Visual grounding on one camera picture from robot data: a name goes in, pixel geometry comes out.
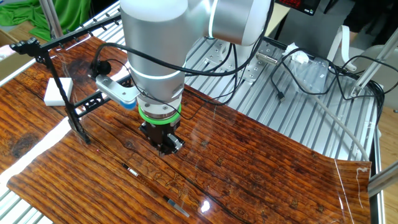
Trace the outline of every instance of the green cloth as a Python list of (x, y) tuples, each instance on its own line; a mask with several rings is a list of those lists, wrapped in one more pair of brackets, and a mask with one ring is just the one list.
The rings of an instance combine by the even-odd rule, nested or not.
[[(75, 30), (88, 20), (91, 0), (53, 0), (63, 33)], [(0, 6), (0, 25), (14, 26), (31, 21), (36, 28), (29, 33), (49, 41), (50, 31), (39, 0), (27, 0)]]

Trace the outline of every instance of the black metal stand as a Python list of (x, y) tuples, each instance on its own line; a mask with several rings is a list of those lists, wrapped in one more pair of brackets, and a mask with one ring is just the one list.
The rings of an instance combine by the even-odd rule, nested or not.
[[(87, 27), (80, 25), (82, 29), (78, 29), (73, 32), (68, 31), (68, 33), (65, 34), (64, 36), (52, 40), (50, 42), (47, 42), (44, 45), (40, 45), (39, 41), (35, 37), (30, 38), (28, 41), (20, 41), (19, 43), (10, 45), (10, 48), (12, 50), (15, 50), (21, 55), (27, 54), (31, 57), (35, 57), (36, 62), (44, 64), (51, 71), (55, 83), (57, 84), (57, 87), (62, 96), (62, 99), (65, 102), (65, 111), (67, 112), (69, 118), (69, 125), (71, 126), (72, 130), (77, 132), (87, 144), (89, 144), (91, 141), (86, 131), (84, 130), (83, 126), (80, 124), (79, 119), (82, 116), (88, 114), (89, 112), (97, 109), (101, 105), (107, 103), (110, 99), (109, 98), (104, 99), (102, 96), (102, 92), (97, 91), (96, 93), (85, 98), (84, 100), (81, 100), (78, 103), (75, 104), (70, 103), (67, 94), (65, 93), (65, 90), (62, 87), (61, 80), (54, 67), (54, 64), (51, 61), (49, 50), (58, 46), (63, 48), (63, 45), (71, 40), (75, 40), (78, 42), (79, 40), (77, 38), (85, 34), (90, 34), (92, 36), (93, 34), (91, 33), (91, 31), (94, 31), (98, 28), (106, 30), (105, 25), (108, 25), (110, 23), (115, 23), (116, 25), (119, 25), (118, 21), (121, 19), (120, 13), (117, 13), (115, 16), (110, 16), (109, 14), (106, 14), (106, 17), (107, 18), (102, 20), (101, 22), (98, 22), (97, 20), (93, 19), (95, 21), (94, 24), (89, 25)], [(132, 85), (131, 77), (128, 75), (120, 79), (118, 83), (123, 86), (129, 87)], [(78, 114), (76, 112), (76, 109), (80, 106), (83, 107), (83, 112)]]

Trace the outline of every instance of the wooden board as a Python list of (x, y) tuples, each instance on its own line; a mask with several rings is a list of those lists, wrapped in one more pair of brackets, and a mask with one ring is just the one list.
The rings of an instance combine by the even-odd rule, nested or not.
[[(11, 34), (13, 37), (15, 37), (17, 40), (29, 40), (29, 38), (31, 37), (36, 37), (33, 34), (29, 33), (29, 31), (31, 31), (33, 28), (35, 27), (29, 21), (25, 21), (17, 25), (8, 33)], [(36, 37), (36, 39), (40, 42), (40, 44), (47, 43), (46, 40), (41, 39), (40, 37)]]
[[(398, 114), (391, 108), (384, 108), (379, 122), (381, 165), (385, 169), (398, 160)], [(398, 183), (383, 190), (386, 223), (394, 224), (398, 220)]]
[[(75, 46), (68, 51), (57, 51), (54, 58), (61, 73), (57, 60), (62, 56), (74, 80), (74, 100), (96, 90), (87, 70), (101, 41), (83, 39), (81, 44), (71, 43)], [(101, 55), (126, 61), (126, 54), (116, 49), (105, 49)], [(113, 73), (121, 69), (117, 64), (113, 68)], [(4, 113), (20, 117), (12, 124), (0, 120), (4, 128), (37, 128), (40, 139), (49, 131), (47, 126), (66, 115), (61, 108), (46, 108), (40, 102), (50, 76), (45, 71), (44, 66), (34, 65), (2, 87), (25, 88), (12, 99), (30, 103), (29, 109), (22, 105), (7, 109)], [(185, 92), (183, 115), (192, 115), (202, 104)], [(43, 115), (36, 118), (30, 110)], [(47, 119), (48, 123), (37, 123)], [(177, 135), (186, 144), (177, 154), (159, 158), (138, 130), (142, 122), (137, 110), (126, 111), (109, 102), (82, 119), (91, 145), (69, 133), (7, 186), (55, 223), (370, 222), (369, 162), (324, 157), (227, 106), (211, 105), (192, 120), (182, 120)], [(21, 128), (9, 135), (17, 138), (31, 132)], [(4, 144), (2, 151), (10, 150)], [(122, 163), (140, 173), (148, 185)], [(174, 200), (190, 217), (157, 192)]]

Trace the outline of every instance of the white block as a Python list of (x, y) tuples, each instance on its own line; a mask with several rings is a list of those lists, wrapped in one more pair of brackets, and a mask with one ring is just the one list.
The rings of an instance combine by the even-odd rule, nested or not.
[[(62, 83), (62, 88), (65, 90), (69, 100), (73, 87), (72, 79), (60, 78), (60, 80)], [(44, 95), (44, 103), (47, 106), (65, 106), (65, 102), (62, 100), (60, 90), (58, 89), (57, 84), (55, 84), (54, 78), (49, 79), (49, 84), (47, 85), (47, 90), (45, 91)]]

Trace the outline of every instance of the red digital display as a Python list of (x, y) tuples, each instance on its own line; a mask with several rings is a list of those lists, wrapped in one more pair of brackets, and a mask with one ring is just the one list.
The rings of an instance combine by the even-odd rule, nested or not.
[(278, 1), (294, 8), (294, 9), (298, 9), (302, 3), (301, 0), (278, 0)]

